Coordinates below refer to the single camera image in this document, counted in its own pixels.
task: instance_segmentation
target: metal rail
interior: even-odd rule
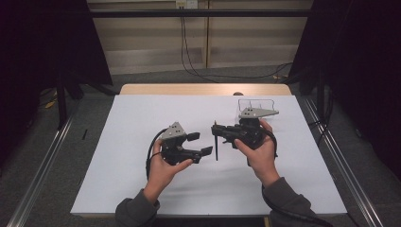
[[[316,113],[317,108],[313,103],[313,101],[310,98],[308,98],[305,100],[305,103],[310,114],[313,117],[313,120],[316,122],[319,121],[320,118]],[[352,171],[351,167],[349,167],[330,130],[329,129],[325,130],[322,124],[318,125],[318,129],[321,133],[325,131],[325,133],[323,133],[324,142],[328,146],[330,153],[334,158],[334,161],[339,167],[340,172],[344,177],[345,182],[348,185],[348,188],[350,189],[352,195],[354,196],[354,199],[356,200],[357,205],[359,206],[359,209],[362,212],[363,216],[366,218],[366,221],[368,222],[369,226],[372,227],[383,226],[383,223],[381,222],[375,210],[374,205],[366,195],[365,191],[362,189],[362,186],[359,184],[359,181],[354,175],[354,172]]]
[[[92,18],[135,17],[311,17],[330,16],[335,11],[310,9],[91,9],[90,11],[60,11],[42,9],[40,15],[60,15]]]
[[[66,134],[70,129],[72,119],[77,112],[78,105],[79,102],[73,107],[70,117],[67,119],[64,126],[56,132],[53,142],[51,143],[50,148],[47,150],[41,166],[30,183],[28,190],[15,209],[7,227],[23,227],[25,225],[27,217],[29,216],[32,207],[41,192],[47,174],[57,157]]]

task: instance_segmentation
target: black curtain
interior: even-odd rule
[[[312,72],[300,77],[307,94],[322,70],[377,157],[401,179],[401,2],[331,2],[341,16],[308,19],[290,76]],[[313,3],[315,10],[327,7],[328,1]]]
[[[89,9],[85,0],[0,2],[1,164],[36,113],[40,92],[55,87],[58,74],[70,91],[79,83],[112,84],[93,19],[66,11]]]

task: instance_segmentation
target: wall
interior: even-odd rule
[[[175,1],[88,0],[90,9],[174,9]],[[310,9],[312,0],[199,0],[199,9]],[[180,18],[94,19],[112,75],[183,69]],[[306,18],[184,18],[195,68],[294,59]]]

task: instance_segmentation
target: gray carpet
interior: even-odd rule
[[[273,73],[277,66],[237,67],[198,70],[199,74],[214,74],[245,78],[208,77],[216,82],[274,83],[280,82],[272,77],[262,77]],[[289,66],[280,72],[288,73]],[[121,75],[113,77],[114,86],[110,89],[119,91],[126,83],[199,83],[212,82],[185,71],[158,72],[139,75]],[[86,170],[91,162],[97,141],[103,129],[108,112],[113,104],[112,96],[105,96],[97,90],[82,86],[85,97],[78,103],[78,110],[58,156],[47,175],[44,186],[29,216],[26,226],[114,226],[112,218],[80,218],[71,215],[70,209]],[[305,107],[305,98],[299,96],[298,84],[290,85],[291,92],[297,96],[307,122],[312,122]],[[50,97],[44,96],[42,102]],[[77,102],[68,99],[68,106]],[[0,182],[0,226],[6,226],[18,202],[24,196],[49,148],[58,126],[56,106],[45,109],[40,107],[32,127],[29,129],[20,146],[9,158],[3,169]],[[401,222],[401,183],[375,157],[368,141],[356,134],[353,122],[335,102],[329,130],[335,136],[343,155],[354,171],[367,196],[375,205],[375,210],[385,226],[398,226]],[[312,129],[315,138],[319,139],[316,128]],[[321,141],[322,156],[332,173],[349,215],[324,218],[334,226],[367,226],[365,217],[358,208],[356,200],[343,179],[339,168],[334,163],[324,142]],[[154,226],[261,226],[260,218],[208,218],[208,219],[157,219]]]

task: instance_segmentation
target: table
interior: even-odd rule
[[[208,87],[214,96],[200,96],[209,94]],[[169,95],[160,95],[162,90]],[[180,91],[190,91],[193,96],[177,96]],[[234,92],[268,94],[271,91],[276,91],[274,94],[288,94],[289,88],[275,84],[126,85],[121,92],[124,95],[114,99],[71,213],[83,217],[112,215],[113,208],[122,197],[134,196],[132,191],[139,190],[146,183],[142,162],[146,153],[143,150],[148,149],[147,140],[153,138],[153,133],[179,118],[180,122],[184,122],[185,130],[200,132],[200,140],[192,141],[190,145],[208,145],[213,141],[210,133],[213,119],[223,125],[233,124],[235,109],[243,97],[274,99],[278,110],[283,110],[269,119],[275,123],[275,134],[281,142],[278,148],[280,159],[276,164],[288,181],[297,186],[299,193],[311,198],[315,205],[312,209],[316,208],[322,214],[345,213],[338,191],[294,96],[219,96]],[[129,96],[133,92],[158,95]],[[160,198],[165,206],[159,211],[159,217],[262,217],[267,214],[267,206],[257,193],[260,191],[260,182],[252,170],[244,165],[246,161],[243,155],[233,152],[229,145],[219,147],[219,150],[222,158],[218,162],[207,156],[204,160],[202,158],[201,164],[191,166],[176,176],[177,181]],[[293,168],[304,171],[304,174],[300,176]]]
[[[126,84],[120,95],[222,95],[232,96],[241,93],[244,96],[284,96],[291,95],[286,84],[255,83],[169,83],[169,84]],[[265,226],[269,226],[264,217]]]

